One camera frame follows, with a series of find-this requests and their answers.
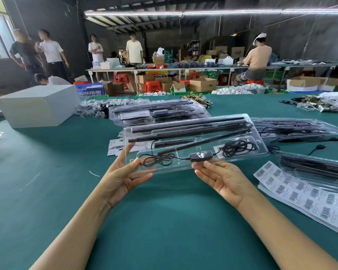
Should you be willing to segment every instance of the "person sitting on stool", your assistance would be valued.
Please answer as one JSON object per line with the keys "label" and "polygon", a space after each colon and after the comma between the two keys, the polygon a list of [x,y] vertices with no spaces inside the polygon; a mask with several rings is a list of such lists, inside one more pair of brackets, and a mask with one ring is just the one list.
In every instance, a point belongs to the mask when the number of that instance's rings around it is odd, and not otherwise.
{"label": "person sitting on stool", "polygon": [[68,80],[63,60],[68,68],[69,63],[65,57],[64,50],[60,47],[58,42],[50,39],[50,33],[47,30],[41,29],[38,31],[38,34],[43,41],[40,43],[37,42],[35,44],[35,49],[38,53],[44,52],[50,74]]}
{"label": "person sitting on stool", "polygon": [[48,77],[45,74],[35,74],[35,80],[43,85],[71,85],[70,82],[63,78],[55,76]]}
{"label": "person sitting on stool", "polygon": [[239,84],[249,79],[260,80],[265,77],[265,69],[272,54],[272,48],[265,45],[266,36],[266,33],[260,33],[253,42],[256,48],[250,50],[248,56],[243,61],[238,62],[238,64],[249,64],[248,71],[236,76]]}

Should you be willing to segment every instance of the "white t-shirt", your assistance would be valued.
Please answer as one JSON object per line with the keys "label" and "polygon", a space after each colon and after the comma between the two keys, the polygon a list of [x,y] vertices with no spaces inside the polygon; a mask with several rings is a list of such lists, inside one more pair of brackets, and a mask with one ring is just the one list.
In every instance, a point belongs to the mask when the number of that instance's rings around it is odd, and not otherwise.
{"label": "white t-shirt", "polygon": [[135,42],[132,42],[131,40],[127,41],[126,51],[129,52],[130,63],[142,63],[141,51],[143,51],[143,48],[139,41]]}
{"label": "white t-shirt", "polygon": [[[97,42],[91,42],[89,44],[89,52],[90,50],[94,50],[97,49],[99,47],[98,50],[104,52],[103,47],[101,46],[101,44],[97,43]],[[92,54],[93,55],[93,61],[99,61],[101,63],[104,62],[104,58],[103,58],[103,54]]]}
{"label": "white t-shirt", "polygon": [[58,42],[52,40],[49,40],[47,42],[43,41],[39,44],[39,47],[42,51],[44,51],[46,61],[48,63],[56,63],[62,61],[60,53],[64,52],[64,50],[60,47]]}
{"label": "white t-shirt", "polygon": [[48,77],[49,85],[70,85],[71,83],[60,77]]}

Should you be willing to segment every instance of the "long table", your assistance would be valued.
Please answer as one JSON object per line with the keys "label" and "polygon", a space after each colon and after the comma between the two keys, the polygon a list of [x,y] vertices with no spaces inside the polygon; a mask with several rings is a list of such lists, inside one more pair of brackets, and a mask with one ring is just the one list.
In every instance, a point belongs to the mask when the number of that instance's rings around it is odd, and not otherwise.
{"label": "long table", "polygon": [[[327,63],[327,64],[300,64],[300,65],[295,65],[295,64],[286,64],[286,65],[275,65],[275,66],[267,66],[266,69],[274,69],[274,73],[273,73],[273,77],[271,80],[271,84],[269,88],[272,88],[273,85],[273,81],[274,81],[274,77],[275,77],[275,73],[277,72],[277,70],[282,69],[284,70],[283,75],[281,77],[280,83],[279,83],[279,87],[281,86],[282,82],[283,82],[283,78],[284,75],[286,73],[286,71],[289,71],[291,68],[304,68],[304,67],[328,67],[328,71],[326,73],[326,77],[330,76],[330,73],[332,72],[333,69],[335,69],[338,66],[338,63]],[[181,77],[181,73],[184,70],[184,74],[185,77],[187,76],[187,74],[189,73],[189,71],[195,71],[195,70],[208,70],[208,69],[214,69],[216,71],[218,70],[224,70],[224,69],[229,69],[230,73],[229,73],[229,79],[231,78],[231,74],[232,72],[235,72],[236,70],[247,70],[248,66],[247,65],[238,65],[238,64],[233,64],[230,66],[225,66],[225,67],[198,67],[198,68],[163,68],[163,69],[157,69],[157,68],[147,68],[147,69],[140,69],[140,68],[113,68],[113,69],[87,69],[87,71],[89,72],[90,78],[91,78],[91,82],[94,83],[93,80],[93,73],[94,72],[103,72],[106,73],[109,79],[109,72],[132,72],[134,73],[134,78],[135,78],[135,84],[137,87],[137,91],[138,91],[138,83],[137,83],[137,74],[139,72],[146,72],[146,71],[177,71],[178,75],[179,75],[179,79]]]}
{"label": "long table", "polygon": [[[206,95],[212,115],[317,118],[338,126],[338,114],[279,103],[291,94]],[[155,97],[176,99],[179,96]],[[74,216],[115,157],[110,139],[121,127],[108,119],[72,116],[57,127],[12,129],[0,120],[0,269],[28,269]],[[308,154],[317,144],[280,144]],[[338,160],[338,142],[313,156]],[[239,161],[253,173],[275,156]],[[338,261],[338,233],[269,198],[290,221]],[[91,253],[88,270],[278,270],[258,236],[229,203],[193,170],[154,176],[110,212]]]}

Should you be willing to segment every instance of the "green tabletop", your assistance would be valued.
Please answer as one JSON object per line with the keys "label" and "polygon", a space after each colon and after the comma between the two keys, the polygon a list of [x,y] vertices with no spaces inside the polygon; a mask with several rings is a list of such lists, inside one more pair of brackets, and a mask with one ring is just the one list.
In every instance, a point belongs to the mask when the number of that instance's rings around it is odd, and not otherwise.
{"label": "green tabletop", "polygon": [[[207,95],[211,115],[318,118],[338,126],[338,114],[278,103],[293,95]],[[161,96],[155,99],[175,99]],[[13,130],[0,121],[0,269],[27,269],[79,209],[115,157],[110,139],[120,127],[103,118],[72,116],[57,127]],[[338,142],[313,155],[338,160]],[[316,144],[280,145],[308,154]],[[236,162],[253,173],[274,156]],[[338,233],[269,198],[306,235],[338,260]],[[279,269],[241,215],[193,170],[160,174],[110,212],[87,269]]]}

